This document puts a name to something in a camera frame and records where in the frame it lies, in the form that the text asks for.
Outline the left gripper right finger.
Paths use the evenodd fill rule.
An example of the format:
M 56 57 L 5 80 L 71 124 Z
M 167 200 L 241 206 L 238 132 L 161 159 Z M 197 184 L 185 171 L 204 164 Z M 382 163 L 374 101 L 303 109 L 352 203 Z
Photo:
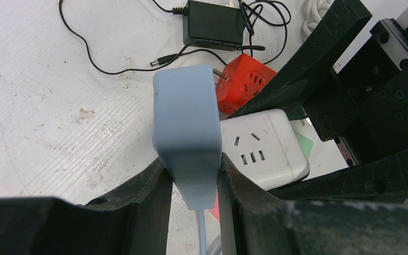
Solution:
M 387 203 L 281 200 L 222 155 L 223 254 L 408 254 L 408 209 Z

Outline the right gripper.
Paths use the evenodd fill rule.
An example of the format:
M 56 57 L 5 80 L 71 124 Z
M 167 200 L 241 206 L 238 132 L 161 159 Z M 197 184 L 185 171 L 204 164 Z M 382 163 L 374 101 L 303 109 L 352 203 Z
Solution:
M 273 196 L 408 198 L 408 26 L 394 19 L 378 21 L 342 70 L 332 70 L 371 17 L 361 1 L 334 1 L 283 68 L 229 116 L 270 109 L 282 109 L 288 118 L 308 115 L 318 137 L 334 141 L 353 166 L 272 189 Z

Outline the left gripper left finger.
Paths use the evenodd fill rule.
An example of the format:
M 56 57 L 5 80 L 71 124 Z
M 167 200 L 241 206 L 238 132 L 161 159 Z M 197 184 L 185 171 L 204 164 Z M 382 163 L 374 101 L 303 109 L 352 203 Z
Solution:
M 85 205 L 0 198 L 0 254 L 165 254 L 172 186 L 156 159 Z

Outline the light green charger plug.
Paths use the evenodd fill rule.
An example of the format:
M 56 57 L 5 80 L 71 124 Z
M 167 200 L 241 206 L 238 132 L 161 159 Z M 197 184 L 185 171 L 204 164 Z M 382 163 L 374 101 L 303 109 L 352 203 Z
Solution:
M 298 143 L 299 143 L 299 145 L 300 145 L 306 159 L 309 160 L 312 149 L 313 149 L 314 142 L 311 139 L 303 136 L 302 134 L 300 134 L 298 132 L 294 132 L 294 133 L 295 133 L 297 141 L 298 141 Z

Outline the white wall adapter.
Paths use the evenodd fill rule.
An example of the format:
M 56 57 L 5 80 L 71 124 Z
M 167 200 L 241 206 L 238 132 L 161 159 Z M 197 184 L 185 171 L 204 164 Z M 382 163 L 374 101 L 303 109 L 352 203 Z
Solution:
M 264 190 L 305 179 L 309 162 L 281 109 L 222 120 L 223 152 Z

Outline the light blue power strip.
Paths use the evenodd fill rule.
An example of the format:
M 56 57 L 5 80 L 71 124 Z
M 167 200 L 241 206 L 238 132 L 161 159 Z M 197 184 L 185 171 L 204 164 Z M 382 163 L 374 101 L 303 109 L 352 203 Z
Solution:
M 210 64 L 158 71 L 153 77 L 152 141 L 190 210 L 215 205 L 222 132 Z

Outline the red pink plug adapter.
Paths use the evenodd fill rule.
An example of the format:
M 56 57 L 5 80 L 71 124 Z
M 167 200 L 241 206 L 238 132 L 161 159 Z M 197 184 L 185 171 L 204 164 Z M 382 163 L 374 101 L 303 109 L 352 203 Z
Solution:
M 243 53 L 227 64 L 215 85 L 218 109 L 231 115 L 256 96 L 277 72 Z

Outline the black power adapter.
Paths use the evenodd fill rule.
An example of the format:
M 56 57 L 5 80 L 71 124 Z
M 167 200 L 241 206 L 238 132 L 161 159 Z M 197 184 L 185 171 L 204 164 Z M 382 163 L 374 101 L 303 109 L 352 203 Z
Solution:
M 204 40 L 233 45 L 243 43 L 244 22 L 239 9 L 200 1 L 187 1 L 183 9 L 184 44 L 234 51 L 234 48 L 210 44 Z

